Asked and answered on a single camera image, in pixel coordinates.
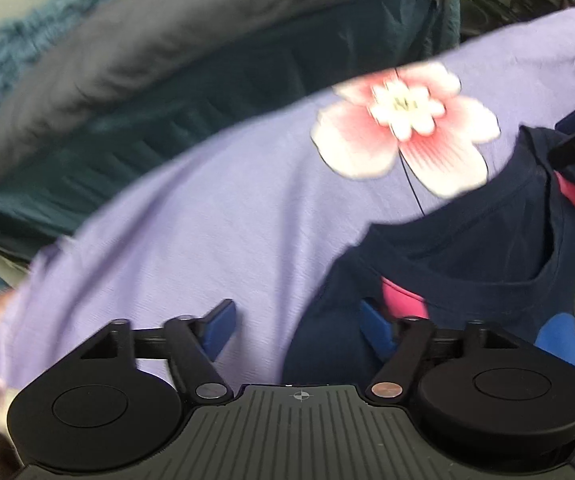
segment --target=pink and white flower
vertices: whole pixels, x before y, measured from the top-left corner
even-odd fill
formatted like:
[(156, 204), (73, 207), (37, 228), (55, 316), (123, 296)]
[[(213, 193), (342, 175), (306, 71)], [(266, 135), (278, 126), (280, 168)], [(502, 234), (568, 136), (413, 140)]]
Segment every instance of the pink and white flower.
[(400, 153), (427, 189), (453, 197), (487, 181), (474, 143), (501, 134), (496, 116), (460, 90), (439, 62), (352, 79), (334, 87), (344, 100), (321, 110), (312, 140), (343, 176), (383, 176)]

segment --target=navy blue shirt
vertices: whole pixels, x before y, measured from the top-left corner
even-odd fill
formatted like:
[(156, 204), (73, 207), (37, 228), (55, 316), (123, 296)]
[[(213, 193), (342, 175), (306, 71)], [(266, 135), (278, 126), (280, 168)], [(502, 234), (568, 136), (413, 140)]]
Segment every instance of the navy blue shirt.
[(388, 286), (439, 327), (497, 322), (575, 365), (575, 207), (547, 163), (564, 138), (525, 129), (485, 186), (417, 221), (372, 225), (307, 308), (282, 381), (367, 387), (383, 363), (360, 331), (360, 301), (391, 303)]

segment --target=silver screw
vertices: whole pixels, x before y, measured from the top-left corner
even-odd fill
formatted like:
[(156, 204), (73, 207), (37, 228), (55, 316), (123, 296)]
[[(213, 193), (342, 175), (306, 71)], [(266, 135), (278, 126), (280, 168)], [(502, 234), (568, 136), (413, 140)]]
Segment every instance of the silver screw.
[(376, 383), (372, 386), (372, 393), (383, 399), (393, 399), (403, 393), (403, 387), (396, 383)]
[(203, 399), (220, 399), (227, 393), (227, 388), (219, 383), (201, 384), (196, 389), (196, 394)]

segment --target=ribbed surface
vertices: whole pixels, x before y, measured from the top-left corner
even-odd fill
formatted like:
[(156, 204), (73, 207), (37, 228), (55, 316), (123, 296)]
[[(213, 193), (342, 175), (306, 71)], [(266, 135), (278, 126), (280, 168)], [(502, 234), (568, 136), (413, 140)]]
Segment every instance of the ribbed surface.
[[(227, 406), (200, 408), (170, 447), (102, 480), (500, 479), (451, 463), (403, 410), (374, 408), (351, 386), (249, 386)], [(29, 468), (18, 480), (72, 480)], [(575, 480), (575, 470), (522, 477)]]

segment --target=purple fabric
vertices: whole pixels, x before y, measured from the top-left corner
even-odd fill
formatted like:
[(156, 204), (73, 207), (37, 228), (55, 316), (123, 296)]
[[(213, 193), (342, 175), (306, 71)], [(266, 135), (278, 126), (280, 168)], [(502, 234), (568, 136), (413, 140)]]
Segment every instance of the purple fabric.
[[(553, 126), (575, 108), (575, 9), (517, 25), (443, 56), (463, 94), (501, 124), (478, 145), (490, 174), (519, 123)], [(440, 206), (397, 162), (348, 180), (321, 160), (310, 132), (324, 91), (247, 121), (141, 179), (72, 239), (40, 254), (0, 324), (0, 380), (21, 388), (114, 318), (136, 328), (201, 316), (222, 298), (239, 330), (218, 359), (224, 378), (278, 380), (301, 313), (331, 261), (370, 222), (405, 222)], [(167, 378), (163, 363), (142, 362)]]

